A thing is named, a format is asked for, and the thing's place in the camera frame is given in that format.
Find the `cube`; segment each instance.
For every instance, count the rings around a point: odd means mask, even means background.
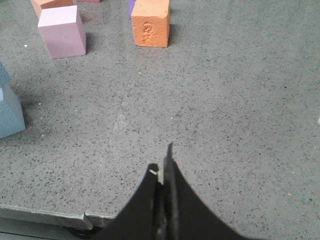
[[[53,59],[86,54],[86,33],[76,5],[43,9],[38,29]]]
[[[51,9],[74,5],[74,0],[30,0],[35,14],[40,18],[42,9]]]
[[[10,75],[0,62],[0,88],[10,81]]]
[[[136,0],[128,0],[128,10],[129,10],[130,18],[131,18],[132,11],[135,7],[135,4],[136,4]]]
[[[18,97],[8,84],[0,88],[0,139],[26,129]]]
[[[135,44],[167,47],[170,30],[170,0],[136,0],[131,18]]]
[[[100,3],[102,0],[76,0],[77,2]]]

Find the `terrazzo surface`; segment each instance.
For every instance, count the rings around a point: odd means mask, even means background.
[[[0,1],[27,127],[0,140],[0,217],[104,226],[174,142],[242,235],[320,239],[317,1],[172,0],[168,48],[135,46],[126,1],[76,4],[87,54],[51,59],[30,2]]]

